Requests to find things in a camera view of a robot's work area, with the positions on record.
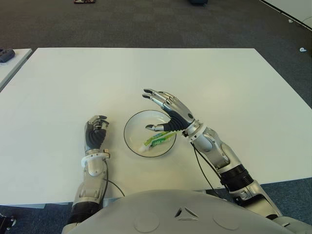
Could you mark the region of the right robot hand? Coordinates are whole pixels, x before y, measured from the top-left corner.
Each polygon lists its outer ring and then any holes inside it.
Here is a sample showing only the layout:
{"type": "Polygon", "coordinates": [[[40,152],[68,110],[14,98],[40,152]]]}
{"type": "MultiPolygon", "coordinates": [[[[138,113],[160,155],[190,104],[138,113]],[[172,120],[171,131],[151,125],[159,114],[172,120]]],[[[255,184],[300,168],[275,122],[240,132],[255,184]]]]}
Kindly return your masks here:
{"type": "Polygon", "coordinates": [[[147,98],[165,111],[170,120],[164,124],[149,124],[145,128],[154,132],[175,132],[187,129],[195,120],[192,112],[177,97],[163,91],[144,89],[144,98],[147,98]]]}

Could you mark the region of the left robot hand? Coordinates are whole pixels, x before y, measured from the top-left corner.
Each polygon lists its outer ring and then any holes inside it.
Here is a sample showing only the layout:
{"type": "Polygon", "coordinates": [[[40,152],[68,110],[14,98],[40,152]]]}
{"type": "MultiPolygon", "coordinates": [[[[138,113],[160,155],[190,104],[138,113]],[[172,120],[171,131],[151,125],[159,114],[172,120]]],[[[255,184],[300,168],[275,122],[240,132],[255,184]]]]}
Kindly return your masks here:
{"type": "Polygon", "coordinates": [[[106,116],[98,115],[93,116],[85,124],[85,141],[84,149],[85,152],[89,150],[100,149],[103,141],[106,137],[106,132],[109,126],[109,122],[106,120],[106,116]]]}

